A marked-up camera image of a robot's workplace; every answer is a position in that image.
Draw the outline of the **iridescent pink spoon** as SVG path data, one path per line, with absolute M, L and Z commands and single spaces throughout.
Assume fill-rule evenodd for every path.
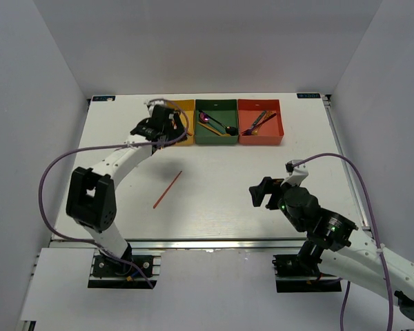
M 210 117 L 204 112 L 199 113 L 199 120 L 205 124 L 210 123 Z

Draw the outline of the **ornate gold fork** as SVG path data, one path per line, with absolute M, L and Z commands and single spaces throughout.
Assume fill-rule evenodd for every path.
M 274 112 L 267 113 L 264 118 L 255 126 L 252 131 L 252 135 L 258 135 L 259 129 L 269 120 L 271 120 L 276 114 Z

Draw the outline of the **black spoon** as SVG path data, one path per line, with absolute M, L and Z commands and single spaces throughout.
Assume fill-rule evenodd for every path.
M 221 128 L 224 129 L 224 133 L 230 134 L 231 136 L 237 136 L 238 135 L 238 129 L 236 127 L 226 126 L 226 125 L 222 124 L 220 121 L 218 121 L 218 120 L 214 119 L 213 117 L 211 117 L 209 114 L 207 114 L 207 115 L 210 117 L 210 123 L 208 123 L 208 125 L 210 125 L 212 127 L 215 127 L 215 124 L 217 124 Z

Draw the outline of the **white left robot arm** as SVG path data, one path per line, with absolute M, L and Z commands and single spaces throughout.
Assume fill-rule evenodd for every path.
M 90 168 L 74 169 L 66 201 L 66 214 L 90 234 L 118 275 L 130 271 L 132 258 L 115 225 L 116 189 L 141 162 L 186 139 L 188 131 L 181 120 L 186 114 L 171 101 L 155 99 L 147 107 L 149 117 L 130 131 L 121 147 Z

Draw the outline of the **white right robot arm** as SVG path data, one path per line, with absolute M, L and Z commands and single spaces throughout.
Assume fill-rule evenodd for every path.
M 295 257 L 275 258 L 280 277 L 341 277 L 390 299 L 414 321 L 414 263 L 395 254 L 365 234 L 351 220 L 319 205 L 306 188 L 283 179 L 264 177 L 249 192 L 255 207 L 266 195 L 268 210 L 279 210 L 294 229 L 306 234 Z

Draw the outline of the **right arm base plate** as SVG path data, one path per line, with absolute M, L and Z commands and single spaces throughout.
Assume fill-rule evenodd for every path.
M 277 293 L 341 292 L 341 279 L 316 270 L 307 270 L 296 261 L 294 254 L 277 254 L 272 264 Z

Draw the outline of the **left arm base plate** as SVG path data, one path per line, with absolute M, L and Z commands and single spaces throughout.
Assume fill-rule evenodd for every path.
M 159 276 L 161 257 L 146 254 L 134 254 L 132 262 L 144 273 L 152 286 L 140 272 L 131 265 L 111 261 L 103 254 L 93 257 L 88 278 L 90 289 L 152 290 Z

